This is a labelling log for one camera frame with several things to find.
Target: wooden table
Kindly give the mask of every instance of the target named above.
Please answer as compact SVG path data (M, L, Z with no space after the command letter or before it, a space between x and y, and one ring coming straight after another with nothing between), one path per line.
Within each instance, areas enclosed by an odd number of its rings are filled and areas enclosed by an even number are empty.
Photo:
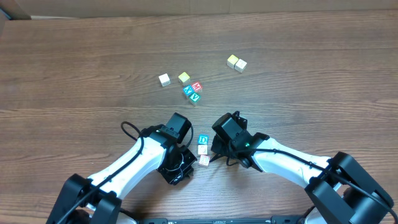
M142 129L174 112L193 123L194 141L240 110L252 134L319 156L347 152L397 202L397 25L398 11L6 22L0 223L44 223L69 176L98 172L134 144L122 121ZM248 62L242 74L227 67L231 54ZM182 72L203 84L201 105L182 96ZM123 207L140 218L238 218L312 205L274 174L225 159L193 166L177 186L150 173Z

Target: black cable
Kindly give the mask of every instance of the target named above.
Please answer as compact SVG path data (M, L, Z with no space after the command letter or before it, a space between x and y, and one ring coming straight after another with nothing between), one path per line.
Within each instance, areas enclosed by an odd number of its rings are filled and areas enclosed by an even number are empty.
M349 185L350 187L354 188L354 189L357 190L358 192L361 192L363 195L369 197L370 199L372 199L372 200L374 200L375 202L377 202L378 204L380 204L383 208L385 208L385 209L392 215L392 217L394 218L394 224L397 224L397 223L398 223L397 214L393 211L392 208L390 208L390 206L388 206L386 203L380 201L380 200L379 200L378 198L376 198L375 196L373 196L373 195L367 193L367 192L366 192L365 190L363 190L361 187L358 187L357 185L355 185L355 184L351 183L350 181L346 180L344 177L342 177L342 176L340 176L340 175L338 175L338 174L335 174L334 172L332 172L332 171L330 171L330 170L328 170L328 169L325 169L325 168L323 168L323 167L320 167L320 166L314 164L313 162L306 161L305 159L302 159L302 158L300 158L299 156L296 156L296 155L291 154L291 153L289 153L289 152L281 151L281 150L278 150L278 149L246 149L246 150L235 151L234 153L236 154L236 153L240 153L240 152L250 152L250 151L252 151L252 152L273 152L273 153L285 154L286 156L290 156L290 157L292 157L292 158L294 158L294 159L296 159L296 160L298 160L298 161L300 161L300 162L302 162L302 163L304 163L304 164L306 164L306 165L308 165L308 166L310 166L310 167L316 168L316 169L318 169L318 170L320 170L320 171L322 171L322 172L324 172L324 173L326 173L326 174L329 174L329 175L331 175L332 177L334 177L334 178L336 178L337 180L339 180L341 183L346 184L346 185Z
M169 172L176 171L176 170L178 170L178 169L181 168L181 166L182 166L183 163L184 163L184 155L181 153L181 163L180 163L180 165L179 165L177 168L175 168L175 169L169 170L169 169L165 168L165 170L167 170L167 171L169 171Z
M238 164L238 162L234 162L232 164L229 164L229 157L226 158L226 165L227 166L233 166L233 165L236 165L236 164Z
M124 129L124 125L128 125L128 126L130 126L130 127L132 127L132 128L134 128L136 131L137 131L137 128L132 124L132 123L130 123L130 122L128 122L128 121L123 121L121 124L120 124L120 128L122 129L122 131L125 133L125 134L127 134L127 136L129 136L130 138L132 138L132 139L134 139L135 141L137 141L137 139L134 137L134 136L132 136L130 133L128 133L125 129Z
M89 196L91 196L93 193L97 192L100 187L102 187L104 184L106 184L108 181L110 181L113 177L115 177L116 175L118 175L122 170L124 170L128 165L130 165L132 162L134 162L134 160L137 159L137 157L141 154L143 148L144 148L144 138L141 136L141 132L138 130L137 127L135 127L133 124L131 124L130 122L127 121L123 121L120 124L121 129L123 130L123 132L125 134L127 134L130 138L134 139L135 141L137 141L137 139L132 136L131 134L129 134L124 128L123 125L129 125L130 127L134 128L137 132L138 132L138 138L141 139L141 146L137 151L137 154L135 154L128 162L126 162L123 166L121 166L117 171L113 172L111 175L109 175L107 178L105 178L101 183L99 183L97 186L95 186L93 189L91 189L89 192L87 192L87 194L85 194L84 196L82 196L82 198L77 201L64 215L61 219L59 219L59 221L57 222L57 224L61 224L66 218L68 218L68 216L79 206L81 205Z
M181 167L180 167L180 180L182 180L182 177L184 176L184 173L183 173L183 171L182 171L182 169L181 169Z

